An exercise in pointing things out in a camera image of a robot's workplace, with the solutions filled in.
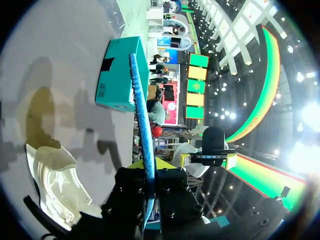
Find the table surface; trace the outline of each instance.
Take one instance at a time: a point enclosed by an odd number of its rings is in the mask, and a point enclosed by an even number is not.
[[[117,168],[132,163],[133,113],[95,105],[101,62],[117,36],[100,1],[38,1],[8,39],[0,64],[0,182],[19,222],[39,239],[47,231],[23,204],[38,196],[25,142],[51,135],[76,159],[76,172],[96,205],[106,201]],[[123,37],[148,37],[150,1],[118,0]]]

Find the person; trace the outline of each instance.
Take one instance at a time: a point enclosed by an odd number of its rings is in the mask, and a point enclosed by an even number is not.
[[[153,60],[150,62],[150,65],[155,65],[155,64],[167,64],[172,60],[172,57],[167,57],[167,56],[161,56],[159,54],[156,54],[153,56]]]
[[[169,72],[169,70],[164,65],[157,64],[155,66],[155,69],[150,69],[150,72],[153,73],[153,74],[164,74],[166,72]]]
[[[161,127],[165,124],[167,111],[158,99],[149,99],[146,101],[146,110],[148,112],[151,128]]]
[[[157,84],[167,84],[167,83],[172,83],[172,79],[168,79],[167,77],[155,77],[149,80],[150,85],[157,85]]]

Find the ceiling light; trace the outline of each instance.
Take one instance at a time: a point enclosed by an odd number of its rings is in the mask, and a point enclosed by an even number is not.
[[[317,156],[320,156],[319,146],[297,142],[287,160],[289,166],[297,173],[313,172],[319,174],[320,164],[317,161]]]
[[[286,49],[288,49],[288,52],[291,54],[294,52],[294,48],[290,45],[288,45],[288,47]]]
[[[301,72],[298,71],[297,74],[296,74],[296,80],[297,80],[299,83],[301,83],[304,79],[305,79],[305,77],[302,75]]]
[[[299,122],[298,127],[296,128],[298,132],[302,132],[304,130],[304,125],[302,122]]]
[[[237,115],[234,112],[230,113],[230,119],[234,120],[236,117]]]
[[[305,76],[307,79],[314,78],[316,76],[316,73],[314,71],[308,72]]]
[[[317,133],[320,132],[320,105],[312,102],[302,109],[302,119]]]
[[[280,153],[280,151],[279,151],[279,149],[275,149],[275,150],[273,151],[273,153],[274,153],[274,155],[278,156],[279,153]]]

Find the yellow panel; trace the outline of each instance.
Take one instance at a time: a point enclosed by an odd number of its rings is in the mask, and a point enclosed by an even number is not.
[[[196,66],[189,66],[188,78],[206,80],[207,69]]]
[[[176,169],[175,166],[163,161],[161,158],[156,157],[156,169]],[[144,169],[144,163],[142,160],[136,161],[134,164],[127,166],[127,169]]]
[[[204,106],[205,95],[195,94],[195,93],[187,93],[186,94],[186,104],[192,106]]]

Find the spotlight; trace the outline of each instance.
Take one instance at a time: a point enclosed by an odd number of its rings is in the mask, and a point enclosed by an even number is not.
[[[293,53],[294,52],[294,48],[290,45],[288,45],[288,47],[286,48],[288,50],[289,53]]]
[[[316,73],[314,71],[308,72],[305,76],[307,79],[314,78],[316,76]]]
[[[230,113],[230,119],[235,120],[236,117],[237,115],[234,112]]]
[[[304,126],[303,126],[302,122],[299,122],[298,127],[296,128],[296,130],[298,132],[302,132],[304,130]]]
[[[299,83],[301,83],[304,79],[305,79],[305,77],[302,75],[301,72],[298,71],[298,72],[296,73],[296,80],[297,80]]]
[[[273,151],[273,153],[274,153],[274,155],[278,156],[279,153],[280,153],[280,151],[279,151],[278,149],[275,149],[275,150]]]

